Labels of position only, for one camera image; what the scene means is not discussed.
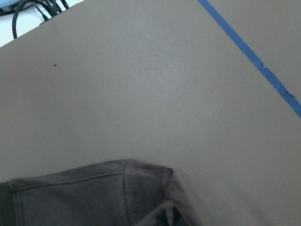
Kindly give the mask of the blue tape line crosswise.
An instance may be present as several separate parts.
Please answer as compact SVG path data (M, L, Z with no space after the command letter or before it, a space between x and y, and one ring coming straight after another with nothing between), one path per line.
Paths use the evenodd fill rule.
M256 69L265 77L276 92L287 102L292 110L301 115L301 104L298 99L287 90L281 80L264 64L258 55L249 47L241 36L231 27L223 16L207 0L200 0L200 5L208 12L211 18L224 30L241 52L249 59Z

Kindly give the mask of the brown t-shirt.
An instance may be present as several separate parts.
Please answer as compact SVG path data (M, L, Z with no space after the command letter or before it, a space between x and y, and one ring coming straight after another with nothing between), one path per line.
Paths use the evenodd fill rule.
M115 160L0 185L3 226L199 226L173 169Z

